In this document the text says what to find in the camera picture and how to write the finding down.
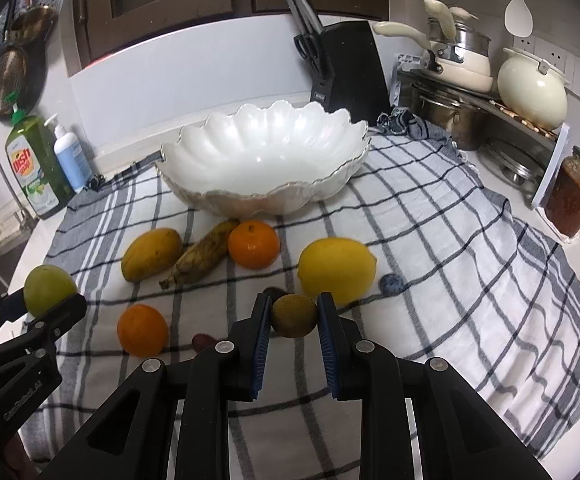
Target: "jar with brown contents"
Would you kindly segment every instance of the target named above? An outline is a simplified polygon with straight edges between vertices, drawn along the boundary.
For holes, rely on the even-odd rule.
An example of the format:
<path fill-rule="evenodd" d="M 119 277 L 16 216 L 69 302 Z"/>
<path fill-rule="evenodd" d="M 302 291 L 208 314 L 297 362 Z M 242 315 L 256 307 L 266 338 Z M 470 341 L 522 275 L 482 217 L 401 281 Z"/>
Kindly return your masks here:
<path fill-rule="evenodd" d="M 565 236 L 573 237 L 580 229 L 580 148 L 561 163 L 545 215 Z"/>

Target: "hand soap bottle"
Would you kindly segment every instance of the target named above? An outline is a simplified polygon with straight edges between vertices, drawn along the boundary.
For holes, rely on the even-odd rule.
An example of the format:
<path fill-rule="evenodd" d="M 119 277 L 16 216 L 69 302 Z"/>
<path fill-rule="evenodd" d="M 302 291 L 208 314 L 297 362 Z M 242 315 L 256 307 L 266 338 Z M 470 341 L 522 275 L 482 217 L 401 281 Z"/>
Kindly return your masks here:
<path fill-rule="evenodd" d="M 57 114 L 51 116 L 45 123 L 48 126 L 57 117 Z M 92 179 L 92 169 L 88 164 L 85 153 L 74 132 L 66 132 L 65 127 L 57 122 L 54 127 L 54 154 L 56 155 L 61 169 L 64 170 L 65 176 L 70 182 L 75 193 L 80 192 L 87 183 Z"/>
<path fill-rule="evenodd" d="M 74 192 L 54 155 L 54 135 L 43 119 L 26 117 L 14 105 L 14 125 L 6 140 L 6 154 L 17 182 L 36 214 L 49 218 L 63 209 Z"/>

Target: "green dish soap bottle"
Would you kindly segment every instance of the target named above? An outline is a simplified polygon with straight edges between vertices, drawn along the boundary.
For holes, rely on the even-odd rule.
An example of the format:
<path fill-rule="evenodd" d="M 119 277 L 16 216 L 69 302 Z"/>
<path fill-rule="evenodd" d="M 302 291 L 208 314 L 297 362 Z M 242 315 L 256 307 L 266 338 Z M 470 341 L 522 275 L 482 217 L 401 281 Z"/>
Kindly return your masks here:
<path fill-rule="evenodd" d="M 44 126 L 43 119 L 26 117 L 25 110 L 19 110 L 16 104 L 13 108 L 14 127 L 6 140 L 8 161 L 30 205 L 46 219 L 61 211 L 74 191 L 54 155 L 54 134 Z"/>

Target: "knife block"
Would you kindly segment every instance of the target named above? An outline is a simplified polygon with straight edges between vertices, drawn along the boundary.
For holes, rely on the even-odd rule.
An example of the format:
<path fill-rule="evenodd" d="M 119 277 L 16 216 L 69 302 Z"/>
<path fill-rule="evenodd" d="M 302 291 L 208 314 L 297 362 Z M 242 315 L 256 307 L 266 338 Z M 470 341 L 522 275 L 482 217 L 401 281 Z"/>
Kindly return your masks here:
<path fill-rule="evenodd" d="M 390 112 L 390 98 L 370 24 L 365 20 L 333 23 L 318 34 L 326 63 L 321 78 L 310 69 L 311 101 L 326 112 L 346 108 L 353 122 L 374 126 L 379 115 Z"/>

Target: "person's hand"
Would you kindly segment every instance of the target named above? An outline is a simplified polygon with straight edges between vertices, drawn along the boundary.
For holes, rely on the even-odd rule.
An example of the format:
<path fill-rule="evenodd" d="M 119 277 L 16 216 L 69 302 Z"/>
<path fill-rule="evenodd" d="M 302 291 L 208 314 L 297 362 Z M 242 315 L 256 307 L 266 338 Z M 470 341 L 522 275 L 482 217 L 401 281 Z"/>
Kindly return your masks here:
<path fill-rule="evenodd" d="M 39 475 L 23 447 L 19 433 L 15 434 L 3 448 L 3 458 L 11 469 L 13 478 L 17 480 L 34 480 Z"/>

